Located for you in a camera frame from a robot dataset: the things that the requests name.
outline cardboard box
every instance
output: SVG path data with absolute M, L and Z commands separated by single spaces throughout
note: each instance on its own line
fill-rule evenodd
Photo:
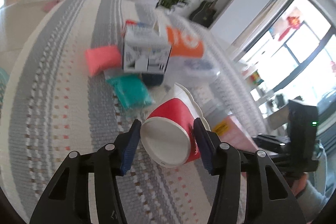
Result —
M 125 72 L 164 74 L 171 52 L 167 37 L 158 28 L 126 24 L 123 49 Z

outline yellow sticker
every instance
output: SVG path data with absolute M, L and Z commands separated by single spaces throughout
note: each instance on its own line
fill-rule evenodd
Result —
M 218 136 L 221 136 L 229 130 L 229 123 L 227 122 L 227 120 L 223 120 L 219 124 L 217 124 L 212 131 L 215 132 Z

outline window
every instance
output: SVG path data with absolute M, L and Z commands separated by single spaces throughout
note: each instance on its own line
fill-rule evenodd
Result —
M 309 0 L 290 0 L 242 61 L 254 65 L 267 90 L 301 96 L 320 112 L 336 102 L 336 29 Z

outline guitar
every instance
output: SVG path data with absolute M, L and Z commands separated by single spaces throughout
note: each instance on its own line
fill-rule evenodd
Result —
M 191 13 L 189 20 L 201 24 L 204 27 L 209 28 L 212 22 L 214 22 L 214 16 L 217 12 L 215 5 L 218 0 L 201 2 L 201 5 Z

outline round table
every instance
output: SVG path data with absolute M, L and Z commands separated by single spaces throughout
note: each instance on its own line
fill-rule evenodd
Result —
M 46 15 L 25 43 L 3 102 L 1 188 L 26 222 L 70 151 L 95 152 L 132 124 L 104 76 L 88 76 L 84 57 L 90 47 L 120 45 L 126 19 L 159 21 L 200 36 L 221 74 L 214 83 L 190 90 L 195 101 L 201 105 L 200 98 L 209 93 L 205 96 L 221 100 L 250 135 L 266 132 L 244 80 L 204 27 L 127 0 L 65 0 Z M 160 98 L 165 89 L 151 92 Z M 139 119 L 148 115 L 140 111 Z M 140 143 L 131 170 L 117 182 L 128 223 L 207 223 L 217 177 L 207 173 L 201 160 L 163 168 Z M 90 204 L 95 202 L 93 191 L 89 187 Z M 90 213 L 92 223 L 98 223 L 94 206 Z M 243 220 L 241 206 L 239 221 Z

